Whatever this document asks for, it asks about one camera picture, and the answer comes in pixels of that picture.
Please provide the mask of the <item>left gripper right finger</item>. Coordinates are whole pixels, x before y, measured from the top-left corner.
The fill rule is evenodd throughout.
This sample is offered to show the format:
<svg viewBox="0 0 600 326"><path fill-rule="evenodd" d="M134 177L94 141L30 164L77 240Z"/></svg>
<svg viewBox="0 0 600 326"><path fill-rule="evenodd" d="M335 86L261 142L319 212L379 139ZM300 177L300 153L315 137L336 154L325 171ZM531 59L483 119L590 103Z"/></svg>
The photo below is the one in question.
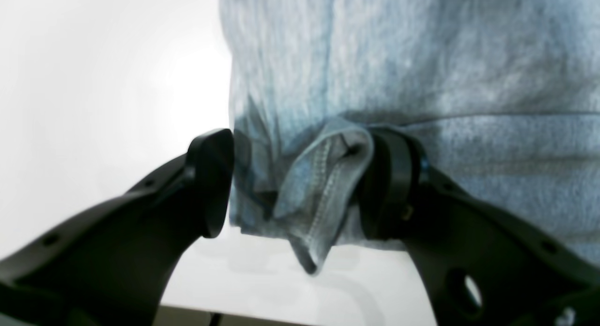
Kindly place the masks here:
<svg viewBox="0 0 600 326"><path fill-rule="evenodd" d="M370 129L359 183L368 240L405 245L440 326L597 326L599 270L434 168L420 142Z"/></svg>

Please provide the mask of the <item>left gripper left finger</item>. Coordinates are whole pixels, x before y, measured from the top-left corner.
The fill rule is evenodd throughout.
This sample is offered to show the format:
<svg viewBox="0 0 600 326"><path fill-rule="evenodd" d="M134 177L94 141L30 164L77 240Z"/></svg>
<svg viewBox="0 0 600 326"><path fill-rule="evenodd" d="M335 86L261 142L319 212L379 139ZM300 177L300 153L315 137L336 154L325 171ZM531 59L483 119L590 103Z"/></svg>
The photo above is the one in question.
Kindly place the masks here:
<svg viewBox="0 0 600 326"><path fill-rule="evenodd" d="M121 196L1 261L1 314L33 326L150 326L177 263L219 236L234 139L216 129Z"/></svg>

